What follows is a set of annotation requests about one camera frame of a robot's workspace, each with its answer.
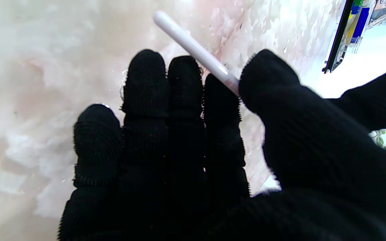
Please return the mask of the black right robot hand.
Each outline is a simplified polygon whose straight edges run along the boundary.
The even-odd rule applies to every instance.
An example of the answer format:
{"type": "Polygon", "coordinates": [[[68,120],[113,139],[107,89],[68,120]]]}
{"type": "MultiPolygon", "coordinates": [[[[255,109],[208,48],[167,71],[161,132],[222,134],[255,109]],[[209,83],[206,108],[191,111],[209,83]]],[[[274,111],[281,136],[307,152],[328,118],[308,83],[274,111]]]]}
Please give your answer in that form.
{"type": "Polygon", "coordinates": [[[386,150],[270,50],[239,97],[142,50],[122,111],[78,116],[60,241],[386,241],[386,150]]]}

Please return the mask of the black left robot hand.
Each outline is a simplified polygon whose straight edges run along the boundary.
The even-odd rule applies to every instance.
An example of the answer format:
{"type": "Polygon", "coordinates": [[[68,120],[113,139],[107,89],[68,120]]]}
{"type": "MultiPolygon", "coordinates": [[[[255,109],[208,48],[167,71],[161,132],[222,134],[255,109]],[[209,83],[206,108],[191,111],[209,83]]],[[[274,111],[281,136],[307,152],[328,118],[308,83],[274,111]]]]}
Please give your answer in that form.
{"type": "Polygon", "coordinates": [[[328,98],[333,105],[355,119],[368,132],[386,129],[386,73],[345,91],[339,98],[328,98]]]}

